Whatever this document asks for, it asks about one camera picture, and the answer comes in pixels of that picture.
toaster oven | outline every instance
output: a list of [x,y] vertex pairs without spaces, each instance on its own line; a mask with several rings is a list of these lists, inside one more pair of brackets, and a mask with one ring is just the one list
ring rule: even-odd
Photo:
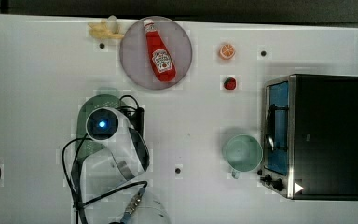
[[358,77],[265,85],[262,184],[294,200],[358,200]]

mug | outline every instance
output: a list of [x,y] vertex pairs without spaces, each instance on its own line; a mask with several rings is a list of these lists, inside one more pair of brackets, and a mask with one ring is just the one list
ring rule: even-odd
[[223,157],[231,166],[232,177],[238,179],[241,172],[254,170],[260,164],[263,150],[252,136],[240,134],[223,147]]

oven knob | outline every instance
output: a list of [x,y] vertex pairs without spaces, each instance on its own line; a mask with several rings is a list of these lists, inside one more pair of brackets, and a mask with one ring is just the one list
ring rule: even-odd
[[260,177],[261,181],[264,181],[266,185],[270,185],[272,181],[271,175],[265,175],[264,177]]
[[283,182],[281,179],[277,179],[272,181],[272,187],[275,188],[277,191],[283,190]]

round plate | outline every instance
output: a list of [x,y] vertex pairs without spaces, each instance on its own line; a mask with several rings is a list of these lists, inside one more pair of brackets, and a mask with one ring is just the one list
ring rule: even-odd
[[[170,82],[160,82],[150,65],[144,30],[145,19],[153,20],[171,54],[176,77]],[[179,82],[190,68],[192,55],[190,39],[185,30],[178,23],[164,17],[147,17],[137,21],[127,31],[120,44],[120,61],[127,76],[149,90],[163,90]]]

red ketchup bottle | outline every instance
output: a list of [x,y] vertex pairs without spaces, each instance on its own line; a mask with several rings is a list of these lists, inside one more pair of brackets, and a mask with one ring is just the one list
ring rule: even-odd
[[171,55],[162,42],[154,23],[150,19],[144,20],[147,49],[149,52],[150,64],[158,80],[169,82],[176,76],[175,65]]

